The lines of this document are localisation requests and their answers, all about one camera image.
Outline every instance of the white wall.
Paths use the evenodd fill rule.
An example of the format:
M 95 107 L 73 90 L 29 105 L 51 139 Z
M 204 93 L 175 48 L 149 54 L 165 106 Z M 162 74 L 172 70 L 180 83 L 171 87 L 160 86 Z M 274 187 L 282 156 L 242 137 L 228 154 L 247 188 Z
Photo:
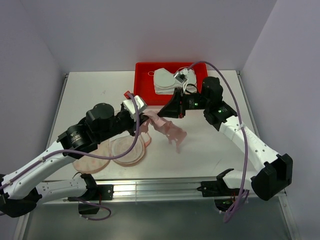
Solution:
M 241 70 L 276 0 L 21 0 L 66 72 L 208 60 Z
M 293 158 L 289 202 L 303 239 L 320 235 L 320 1 L 278 0 L 242 72 L 263 140 Z
M 0 173 L 45 149 L 63 75 L 18 0 L 0 7 Z M 12 239 L 17 218 L 0 217 L 0 238 Z

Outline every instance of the gray floor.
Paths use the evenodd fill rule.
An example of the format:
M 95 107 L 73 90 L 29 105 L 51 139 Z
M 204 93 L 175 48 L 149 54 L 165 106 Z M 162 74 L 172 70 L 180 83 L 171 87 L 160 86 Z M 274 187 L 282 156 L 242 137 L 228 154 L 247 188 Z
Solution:
M 249 199 L 228 224 L 206 199 L 107 205 L 112 216 L 103 221 L 79 218 L 76 204 L 42 205 L 30 216 L 24 240 L 290 239 L 277 197 Z

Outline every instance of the red plastic container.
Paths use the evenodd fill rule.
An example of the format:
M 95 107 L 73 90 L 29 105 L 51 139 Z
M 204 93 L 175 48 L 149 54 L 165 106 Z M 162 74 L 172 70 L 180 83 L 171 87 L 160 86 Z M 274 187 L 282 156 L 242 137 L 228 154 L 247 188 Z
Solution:
M 133 94 L 139 95 L 149 106 L 163 106 L 169 102 L 172 95 L 156 94 L 154 77 L 149 72 L 165 68 L 171 73 L 178 69 L 189 67 L 192 62 L 138 62 L 135 65 Z M 205 63 L 199 63 L 193 67 L 196 77 L 196 86 L 201 91 L 202 81 L 208 76 Z

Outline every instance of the pink cloth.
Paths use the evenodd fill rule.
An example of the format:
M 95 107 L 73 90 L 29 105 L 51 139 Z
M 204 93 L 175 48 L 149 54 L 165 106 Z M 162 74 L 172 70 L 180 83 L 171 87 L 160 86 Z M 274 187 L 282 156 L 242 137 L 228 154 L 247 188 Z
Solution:
M 148 132 L 148 125 L 151 124 L 155 130 L 168 138 L 169 144 L 172 144 L 172 141 L 175 141 L 175 149 L 176 152 L 179 153 L 179 146 L 187 136 L 187 132 L 174 125 L 172 121 L 159 117 L 155 111 L 147 111 L 144 115 L 148 116 L 149 119 L 141 125 L 140 133 Z

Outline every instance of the white table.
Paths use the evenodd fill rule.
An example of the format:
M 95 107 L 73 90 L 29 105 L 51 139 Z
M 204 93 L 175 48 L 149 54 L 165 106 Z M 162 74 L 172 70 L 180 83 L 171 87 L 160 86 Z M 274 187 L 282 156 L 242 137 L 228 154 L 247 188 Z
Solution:
M 234 70 L 222 71 L 238 101 L 242 119 L 253 131 L 242 88 Z M 208 71 L 209 76 L 219 77 L 215 71 Z M 71 72 L 63 90 L 57 111 L 50 143 L 57 140 L 69 126 L 77 124 L 86 112 L 98 103 L 111 104 L 115 110 L 124 100 L 124 92 L 133 91 L 134 71 L 112 72 Z M 235 104 L 224 82 L 223 99 L 235 109 Z M 152 127 L 150 146 L 146 149 L 143 161 L 133 167 L 122 167 L 114 162 L 93 176 L 95 179 L 138 180 L 163 178 L 215 177 L 228 168 L 242 170 L 244 154 L 224 135 L 217 132 L 203 117 L 203 110 L 187 111 L 183 119 L 170 119 L 187 132 L 181 145 L 181 153 L 176 153 L 174 146 Z M 251 164 L 248 170 L 254 170 Z M 76 170 L 69 164 L 47 180 L 70 179 Z

